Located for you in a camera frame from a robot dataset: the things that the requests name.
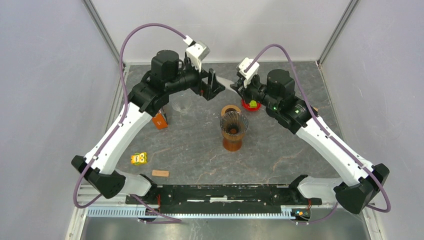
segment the brown coffee filter cone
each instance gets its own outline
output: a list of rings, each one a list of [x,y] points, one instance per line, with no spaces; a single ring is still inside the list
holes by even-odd
[[[229,111],[224,114],[220,121],[224,148],[231,152],[239,150],[248,126],[248,119],[240,112]]]

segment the orange box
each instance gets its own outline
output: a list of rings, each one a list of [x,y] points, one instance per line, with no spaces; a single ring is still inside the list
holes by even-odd
[[[157,129],[164,129],[168,127],[167,115],[163,108],[151,119]]]
[[[162,171],[162,170],[153,170],[151,171],[151,175],[155,177],[169,177],[170,172],[169,171]]]

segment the gray table surface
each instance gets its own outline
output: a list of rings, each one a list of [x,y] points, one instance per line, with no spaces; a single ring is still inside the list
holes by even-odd
[[[297,74],[309,101],[318,108],[328,126],[339,134],[324,82],[315,62],[295,62]],[[220,77],[236,81],[237,63],[204,64]],[[287,62],[262,62],[261,82],[273,69],[289,70]],[[148,65],[131,66],[127,88],[137,84]],[[174,101],[190,99],[187,113],[171,107]],[[301,174],[336,178],[339,175],[311,146],[280,126],[264,108],[247,112],[240,97],[231,91],[221,92],[210,101],[191,90],[170,96],[165,106],[169,127],[158,130],[148,123],[134,138],[120,158],[117,168],[132,174],[145,174],[158,184],[231,184],[290,183]],[[239,151],[229,152],[222,146],[220,112],[226,105],[237,105],[247,116],[249,127]],[[131,155],[147,152],[148,163],[132,165]],[[152,177],[152,170],[167,170],[169,177]]]

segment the red lid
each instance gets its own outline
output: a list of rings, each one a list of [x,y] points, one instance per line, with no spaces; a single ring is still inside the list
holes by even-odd
[[[241,105],[249,112],[258,111],[261,108],[261,104],[259,102],[256,102],[256,104],[256,107],[250,107],[249,104],[245,103],[245,101],[241,99]]]

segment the white wall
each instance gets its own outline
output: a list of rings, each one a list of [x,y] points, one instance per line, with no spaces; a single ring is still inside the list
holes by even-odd
[[[343,135],[390,169],[387,239],[423,239],[424,2],[361,1],[323,63]],[[385,207],[381,198],[379,206]]]
[[[117,48],[134,28],[170,25],[211,49],[206,62],[255,57],[279,43],[296,61],[317,60],[349,0],[92,0]],[[159,50],[180,56],[185,44],[164,29],[142,30],[129,41],[124,60],[148,63]],[[270,50],[261,60],[286,60]]]
[[[0,5],[0,239],[64,239],[118,67],[80,1]]]

